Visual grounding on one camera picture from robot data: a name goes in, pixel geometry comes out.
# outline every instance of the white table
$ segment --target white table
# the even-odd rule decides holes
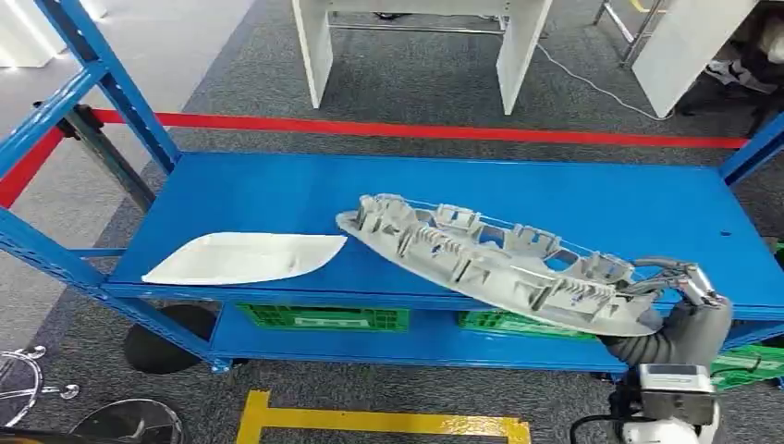
[[[674,0],[631,66],[666,116],[759,0]]]
[[[332,42],[329,11],[396,12],[437,15],[503,15],[509,17],[496,70],[504,113],[517,101],[525,71],[545,25],[552,0],[292,0],[302,58],[314,108],[321,104],[329,70]]]

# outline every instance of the green plastic crate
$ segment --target green plastic crate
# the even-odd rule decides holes
[[[287,307],[252,303],[238,303],[237,307],[259,327],[376,331],[405,331],[409,328],[408,310]]]
[[[458,325],[463,328],[474,330],[520,333],[546,338],[595,339],[594,335],[588,333],[582,333],[564,327],[550,326],[525,316],[503,310],[494,310],[490,312],[459,312]]]
[[[753,373],[751,370],[760,360]],[[784,349],[761,345],[746,345],[725,351],[711,364],[711,373],[721,371],[712,378],[719,390],[784,376]]]

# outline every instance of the blue metal shelf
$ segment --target blue metal shelf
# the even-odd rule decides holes
[[[225,357],[351,363],[470,365],[622,372],[598,340],[496,335],[461,329],[456,314],[415,310],[408,332],[291,331],[259,328],[227,305],[211,350]]]
[[[672,189],[680,190],[677,198]],[[595,190],[606,191],[604,207],[597,206]],[[387,305],[485,307],[414,276],[354,239],[323,268],[292,279],[221,290],[145,285],[140,292],[124,285],[139,284],[141,275],[182,244],[211,232],[337,234],[335,215],[355,208],[361,194],[377,192],[479,208],[622,257],[686,257],[699,262],[744,307],[741,312],[784,320],[784,273],[716,171],[700,166],[186,153],[104,288],[124,297],[164,299],[327,305],[355,299],[364,305],[370,295]],[[416,305],[412,299],[420,297],[427,301]]]
[[[231,358],[479,365],[619,373],[598,342],[463,331],[456,310],[486,305],[403,271],[349,240],[302,277],[230,287],[140,281],[182,244],[217,231],[337,233],[335,214],[361,194],[392,192],[458,204],[544,228],[626,258],[661,254],[699,262],[735,302],[727,346],[784,333],[784,273],[728,188],[784,145],[784,115],[721,168],[482,162],[301,154],[182,153],[79,0],[35,0],[84,70],[0,143],[5,174],[94,84],[169,175],[130,246],[67,249],[0,209],[0,248],[227,371]],[[109,276],[83,257],[120,255]],[[144,299],[223,302],[211,341]],[[413,308],[408,333],[261,330],[232,302]],[[668,301],[658,306],[667,310]]]

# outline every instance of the blue shelf surface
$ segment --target blue shelf surface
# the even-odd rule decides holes
[[[784,274],[731,190],[703,166],[185,153],[104,287],[122,297],[486,308],[354,239],[301,277],[225,288],[141,284],[141,275],[201,235],[338,234],[335,215],[380,192],[465,206],[628,259],[698,262],[735,302],[736,317],[784,320]]]
[[[623,372],[598,340],[502,335],[459,328],[454,312],[414,310],[408,332],[260,328],[234,304],[221,311],[211,353],[226,358],[459,365]]]

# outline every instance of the power cord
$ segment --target power cord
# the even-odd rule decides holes
[[[756,362],[754,362],[754,365],[752,366],[752,368],[746,368],[746,367],[722,368],[721,370],[716,370],[715,372],[711,373],[711,377],[716,376],[716,375],[721,375],[722,373],[738,372],[738,371],[743,371],[743,372],[747,372],[747,373],[753,374],[754,372],[757,371],[757,369],[759,368],[759,365],[761,363],[762,363],[762,356],[760,356],[758,354],[757,355],[757,360],[756,360]]]
[[[640,108],[637,108],[637,107],[635,107],[635,106],[629,105],[629,104],[627,104],[626,102],[622,101],[622,100],[620,99],[620,97],[616,96],[614,93],[612,93],[612,92],[610,92],[610,91],[607,91],[607,90],[603,90],[603,89],[599,88],[598,86],[596,86],[596,84],[595,84],[595,83],[593,83],[592,81],[590,81],[590,80],[586,79],[585,77],[583,77],[583,76],[579,76],[579,75],[577,75],[577,74],[575,74],[575,73],[571,72],[571,69],[569,69],[569,68],[565,67],[565,66],[564,66],[564,65],[563,65],[561,62],[559,62],[559,61],[557,61],[555,58],[553,58],[553,57],[550,55],[550,53],[548,53],[548,52],[547,52],[547,50],[546,50],[546,49],[545,49],[545,48],[544,48],[544,47],[543,47],[543,46],[542,46],[540,43],[537,43],[537,44],[536,44],[536,47],[537,47],[537,48],[539,48],[539,50],[540,50],[540,51],[542,51],[542,53],[545,55],[545,57],[547,57],[547,60],[549,60],[550,62],[552,62],[552,63],[553,63],[555,66],[557,66],[557,67],[559,67],[559,68],[563,69],[563,71],[564,71],[564,72],[566,72],[566,73],[567,73],[567,74],[568,74],[570,77],[572,77],[572,78],[574,78],[574,79],[577,79],[577,80],[584,81],[585,83],[588,83],[588,85],[590,85],[590,86],[591,86],[591,88],[594,88],[595,90],[599,91],[600,93],[602,93],[602,94],[605,94],[605,95],[608,95],[608,96],[612,97],[612,98],[613,98],[613,99],[614,99],[616,102],[618,102],[618,103],[619,103],[619,105],[621,105],[621,106],[623,106],[623,107],[625,107],[625,108],[629,108],[629,109],[630,109],[630,110],[632,110],[632,111],[635,111],[635,112],[637,112],[637,113],[640,113],[640,114],[642,114],[642,115],[643,115],[643,116],[645,116],[645,117],[648,117],[648,118],[650,118],[650,119],[652,119],[652,120],[656,120],[656,121],[659,121],[659,122],[661,122],[661,121],[664,121],[664,120],[667,120],[667,119],[671,118],[672,116],[674,116],[674,114],[673,114],[673,113],[669,113],[668,115],[666,115],[666,116],[664,116],[664,117],[658,117],[658,116],[654,116],[654,115],[652,115],[652,114],[648,114],[648,113],[646,113],[645,111],[643,111],[643,110],[642,110],[642,109],[640,109]]]

